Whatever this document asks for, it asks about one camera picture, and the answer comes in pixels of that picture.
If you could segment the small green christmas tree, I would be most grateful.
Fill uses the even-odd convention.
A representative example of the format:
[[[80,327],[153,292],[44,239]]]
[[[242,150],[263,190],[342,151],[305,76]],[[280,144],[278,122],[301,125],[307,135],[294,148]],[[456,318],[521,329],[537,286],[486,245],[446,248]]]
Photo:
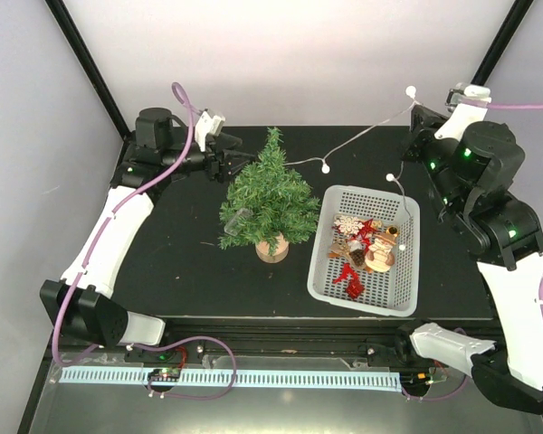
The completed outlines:
[[[295,169],[286,165],[281,131],[270,127],[257,160],[246,165],[229,184],[219,218],[224,226],[240,208],[253,212],[236,237],[223,233],[219,247],[253,246],[268,262],[283,260],[292,244],[316,232],[319,199]]]

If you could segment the white perforated plastic basket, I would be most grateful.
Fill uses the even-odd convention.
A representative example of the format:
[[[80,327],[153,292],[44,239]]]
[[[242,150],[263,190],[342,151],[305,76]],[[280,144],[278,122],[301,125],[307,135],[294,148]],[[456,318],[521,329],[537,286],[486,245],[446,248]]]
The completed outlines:
[[[370,315],[408,317],[418,295],[420,208],[409,197],[334,185],[324,194],[307,288]]]

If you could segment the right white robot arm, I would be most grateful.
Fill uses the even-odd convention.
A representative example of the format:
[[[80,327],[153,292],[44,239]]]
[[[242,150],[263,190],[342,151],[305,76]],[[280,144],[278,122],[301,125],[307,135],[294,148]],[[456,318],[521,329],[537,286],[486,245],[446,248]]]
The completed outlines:
[[[543,231],[511,192],[525,154],[504,124],[461,104],[450,116],[411,111],[402,158],[421,164],[442,222],[462,238],[497,310],[503,339],[462,335],[415,320],[399,330],[395,358],[444,363],[502,408],[543,415]]]

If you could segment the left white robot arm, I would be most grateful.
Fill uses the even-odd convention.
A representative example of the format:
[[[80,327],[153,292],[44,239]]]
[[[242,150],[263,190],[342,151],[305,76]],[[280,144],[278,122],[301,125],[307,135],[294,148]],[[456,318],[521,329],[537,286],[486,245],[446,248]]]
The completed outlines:
[[[165,321],[113,301],[114,286],[138,230],[171,183],[193,172],[223,183],[253,161],[253,155],[239,151],[239,137],[223,132],[224,122],[211,109],[200,112],[192,129],[167,108],[139,112],[101,215],[79,256],[58,280],[47,280],[40,289],[58,335],[103,347],[143,344],[157,361],[175,353],[176,339],[165,331]]]

